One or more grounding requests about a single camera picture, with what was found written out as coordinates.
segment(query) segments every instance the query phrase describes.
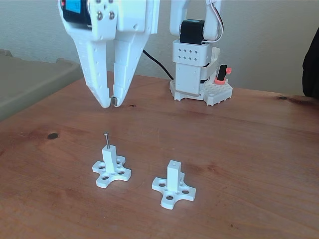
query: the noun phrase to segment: screw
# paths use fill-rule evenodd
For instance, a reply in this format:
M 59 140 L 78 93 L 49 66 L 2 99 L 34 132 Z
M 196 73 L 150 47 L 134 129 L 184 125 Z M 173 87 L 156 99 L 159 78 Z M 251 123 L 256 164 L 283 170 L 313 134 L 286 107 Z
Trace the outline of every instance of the screw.
M 113 19 L 114 19 L 114 16 L 115 16 L 114 12 L 110 11 L 110 12 L 109 12 L 109 19 L 110 19 L 110 20 L 113 20 Z
M 100 21 L 102 20 L 102 18 L 103 18 L 103 14 L 100 11 L 98 11 L 97 19 Z
M 104 132 L 105 141 L 106 141 L 106 148 L 110 148 L 110 142 L 109 142 L 109 133 Z

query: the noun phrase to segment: wood grain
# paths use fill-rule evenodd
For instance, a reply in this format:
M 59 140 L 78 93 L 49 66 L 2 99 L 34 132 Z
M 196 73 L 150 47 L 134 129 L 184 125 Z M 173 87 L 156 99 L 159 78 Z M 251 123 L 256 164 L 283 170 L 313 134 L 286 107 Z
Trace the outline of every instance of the wood grain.
M 319 238 L 319 103 L 281 96 L 234 89 L 207 107 L 135 76 L 103 109 L 69 85 L 0 123 L 0 238 Z M 107 189 L 92 172 L 104 131 L 132 169 Z M 197 189 L 172 211 L 151 187 L 171 159 Z

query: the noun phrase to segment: white bracket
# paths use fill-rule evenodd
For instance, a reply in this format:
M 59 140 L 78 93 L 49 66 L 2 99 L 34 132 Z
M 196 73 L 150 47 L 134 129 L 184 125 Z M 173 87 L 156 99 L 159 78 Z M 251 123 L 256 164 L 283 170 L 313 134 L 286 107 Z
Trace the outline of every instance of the white bracket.
M 185 174 L 180 172 L 181 163 L 171 160 L 167 166 L 167 179 L 155 178 L 152 189 L 163 194 L 161 206 L 173 209 L 178 200 L 194 201 L 196 189 L 184 183 Z
M 97 161 L 92 170 L 99 173 L 100 176 L 96 180 L 96 186 L 106 188 L 111 182 L 115 180 L 128 181 L 131 177 L 131 170 L 123 167 L 125 164 L 125 157 L 116 155 L 116 148 L 114 145 L 109 145 L 108 134 L 106 137 L 106 145 L 102 149 L 103 161 Z

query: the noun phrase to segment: cable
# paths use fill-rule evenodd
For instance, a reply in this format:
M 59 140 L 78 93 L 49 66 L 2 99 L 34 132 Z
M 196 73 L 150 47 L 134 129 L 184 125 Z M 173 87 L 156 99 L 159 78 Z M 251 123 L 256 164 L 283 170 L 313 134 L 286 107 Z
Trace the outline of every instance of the cable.
M 216 9 L 215 5 L 211 2 L 211 0 L 209 1 L 210 2 L 210 6 L 211 6 L 211 9 L 213 10 L 213 12 L 215 13 L 216 17 L 217 17 L 217 20 L 218 20 L 218 29 L 221 27 L 221 33 L 220 35 L 215 39 L 215 40 L 203 40 L 202 42 L 203 43 L 215 43 L 217 41 L 219 41 L 224 33 L 224 23 L 223 23 L 223 20 L 221 19 L 221 16 L 218 12 L 218 10 Z
M 155 63 L 157 63 L 165 72 L 166 74 L 170 77 L 171 80 L 174 80 L 173 76 L 171 76 L 171 74 L 168 72 L 168 70 L 165 68 L 165 66 L 163 66 L 161 64 L 161 62 L 159 62 L 157 59 L 155 59 L 154 57 L 152 57 L 149 53 L 147 53 L 145 50 L 143 50 L 143 53 L 149 57 L 152 61 L 154 61 Z

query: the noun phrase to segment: white wall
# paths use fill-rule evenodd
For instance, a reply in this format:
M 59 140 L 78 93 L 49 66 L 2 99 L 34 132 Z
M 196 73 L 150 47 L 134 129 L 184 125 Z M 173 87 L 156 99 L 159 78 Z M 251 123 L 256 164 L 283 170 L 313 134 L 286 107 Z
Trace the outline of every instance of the white wall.
M 175 37 L 169 33 L 170 1 L 160 3 L 159 32 L 145 50 L 174 75 L 171 61 Z M 235 87 L 302 94 L 302 62 L 319 26 L 319 1 L 224 1 L 225 34 L 216 46 L 221 63 L 233 68 Z M 193 0 L 188 18 L 204 19 L 204 3 Z M 55 0 L 0 0 L 0 48 L 26 60 L 79 62 L 72 39 L 59 18 Z M 108 69 L 113 70 L 113 46 L 108 46 Z M 137 74 L 166 77 L 146 56 Z

